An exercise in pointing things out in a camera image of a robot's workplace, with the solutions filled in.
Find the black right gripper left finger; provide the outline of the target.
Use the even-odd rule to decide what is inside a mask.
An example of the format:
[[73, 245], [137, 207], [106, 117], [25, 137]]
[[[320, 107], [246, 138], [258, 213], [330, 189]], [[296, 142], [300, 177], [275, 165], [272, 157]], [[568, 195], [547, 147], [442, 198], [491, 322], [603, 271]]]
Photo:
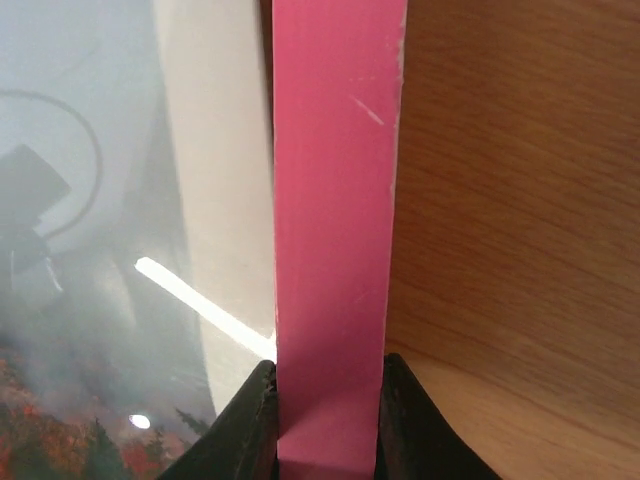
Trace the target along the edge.
[[263, 360], [207, 432], [161, 480], [277, 479], [276, 365]]

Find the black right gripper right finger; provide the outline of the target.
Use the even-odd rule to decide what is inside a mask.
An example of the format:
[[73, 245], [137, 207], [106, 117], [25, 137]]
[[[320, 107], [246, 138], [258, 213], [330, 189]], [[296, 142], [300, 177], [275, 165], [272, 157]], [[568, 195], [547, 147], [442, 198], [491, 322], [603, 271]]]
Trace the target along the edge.
[[493, 469], [454, 431], [397, 353], [384, 358], [374, 477], [493, 477]]

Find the autumn forest photo print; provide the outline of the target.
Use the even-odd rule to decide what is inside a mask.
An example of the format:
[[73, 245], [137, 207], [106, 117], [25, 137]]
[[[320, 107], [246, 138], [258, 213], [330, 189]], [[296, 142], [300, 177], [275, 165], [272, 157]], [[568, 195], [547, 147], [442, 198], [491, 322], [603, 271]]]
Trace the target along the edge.
[[216, 417], [150, 1], [1, 5], [1, 475], [179, 479]]

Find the white mat board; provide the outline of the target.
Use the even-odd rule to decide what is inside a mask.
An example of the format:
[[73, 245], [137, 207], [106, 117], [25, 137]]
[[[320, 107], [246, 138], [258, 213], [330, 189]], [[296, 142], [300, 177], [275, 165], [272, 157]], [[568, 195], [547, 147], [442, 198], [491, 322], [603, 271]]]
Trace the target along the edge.
[[257, 1], [158, 1], [190, 268], [136, 267], [195, 312], [222, 410], [275, 348], [272, 120]]

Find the pink wooden picture frame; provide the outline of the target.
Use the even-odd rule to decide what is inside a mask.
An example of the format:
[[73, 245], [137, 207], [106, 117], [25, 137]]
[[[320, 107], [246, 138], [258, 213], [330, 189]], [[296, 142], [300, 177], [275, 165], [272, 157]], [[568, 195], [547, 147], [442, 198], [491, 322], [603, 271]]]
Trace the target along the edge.
[[374, 474], [407, 5], [273, 5], [278, 460]]

